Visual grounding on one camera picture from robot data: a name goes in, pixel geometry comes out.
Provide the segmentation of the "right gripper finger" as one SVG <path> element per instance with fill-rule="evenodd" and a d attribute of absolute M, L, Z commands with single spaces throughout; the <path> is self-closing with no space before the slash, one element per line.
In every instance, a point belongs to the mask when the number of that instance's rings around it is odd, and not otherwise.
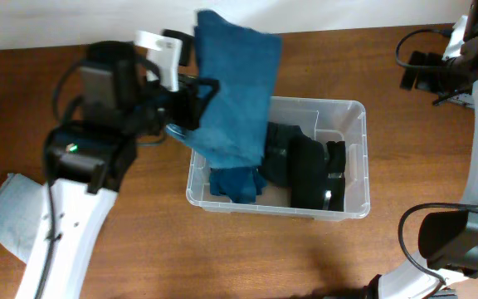
<path fill-rule="evenodd" d="M 422 66 L 425 63 L 426 60 L 426 54 L 420 51 L 414 51 L 410 58 L 409 58 L 409 64 L 410 65 L 416 65 L 416 66 Z M 400 83 L 400 87 L 406 91 L 410 91 L 414 83 L 417 79 L 418 71 L 410 68 L 406 68 L 402 80 Z"/>
<path fill-rule="evenodd" d="M 414 65 L 419 66 L 440 66 L 441 56 L 436 53 L 415 51 L 417 56 L 413 61 Z M 440 91 L 439 74 L 430 71 L 419 71 L 417 73 L 415 88 L 421 91 Z"/>

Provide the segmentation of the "dark blue jeans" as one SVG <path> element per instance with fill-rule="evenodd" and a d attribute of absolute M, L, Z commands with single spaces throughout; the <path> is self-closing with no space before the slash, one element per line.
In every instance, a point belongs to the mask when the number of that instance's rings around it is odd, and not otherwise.
<path fill-rule="evenodd" d="M 166 132 L 201 154 L 215 169 L 254 167 L 265 150 L 281 37 L 234 25 L 212 10 L 197 13 L 194 46 L 198 75 L 219 81 L 200 125 Z"/>

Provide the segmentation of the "teal garment with tape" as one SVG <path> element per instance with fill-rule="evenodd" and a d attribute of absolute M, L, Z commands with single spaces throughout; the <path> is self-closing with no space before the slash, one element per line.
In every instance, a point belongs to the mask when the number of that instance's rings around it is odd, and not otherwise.
<path fill-rule="evenodd" d="M 266 180 L 256 167 L 211 169 L 209 176 L 210 194 L 227 196 L 233 203 L 255 203 L 267 186 Z"/>

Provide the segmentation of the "black garment small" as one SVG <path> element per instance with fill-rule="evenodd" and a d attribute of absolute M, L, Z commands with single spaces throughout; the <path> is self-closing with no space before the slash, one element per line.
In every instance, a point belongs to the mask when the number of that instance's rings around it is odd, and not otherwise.
<path fill-rule="evenodd" d="M 266 132 L 265 153 L 259 173 L 278 187 L 289 187 L 287 175 L 287 153 L 290 141 L 303 135 L 298 125 L 269 122 Z"/>

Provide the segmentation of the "black garment large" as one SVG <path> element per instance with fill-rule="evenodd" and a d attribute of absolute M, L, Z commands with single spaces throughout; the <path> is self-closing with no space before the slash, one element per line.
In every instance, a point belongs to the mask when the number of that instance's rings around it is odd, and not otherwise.
<path fill-rule="evenodd" d="M 290 140 L 287 175 L 293 208 L 344 211 L 346 148 L 305 135 Z"/>

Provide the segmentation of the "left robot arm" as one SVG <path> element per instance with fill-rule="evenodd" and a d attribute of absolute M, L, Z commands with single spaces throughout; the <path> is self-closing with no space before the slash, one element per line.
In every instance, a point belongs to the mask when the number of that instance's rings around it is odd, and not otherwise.
<path fill-rule="evenodd" d="M 70 67 L 83 91 L 56 112 L 43 145 L 44 203 L 18 297 L 77 298 L 138 149 L 164 142 L 168 125 L 199 126 L 220 85 L 178 72 L 192 49 L 186 33 L 140 31 L 132 42 L 90 44 Z"/>

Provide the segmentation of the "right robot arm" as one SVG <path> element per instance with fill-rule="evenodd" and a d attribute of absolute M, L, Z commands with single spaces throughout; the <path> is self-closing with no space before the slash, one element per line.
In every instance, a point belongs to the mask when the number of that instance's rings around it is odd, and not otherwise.
<path fill-rule="evenodd" d="M 435 105 L 456 102 L 475 112 L 470 172 L 459 203 L 422 203 L 398 224 L 404 263 L 377 275 L 362 298 L 454 298 L 451 284 L 478 278 L 478 1 L 451 30 L 443 55 L 415 51 L 397 59 L 405 73 L 401 88 L 437 94 Z"/>

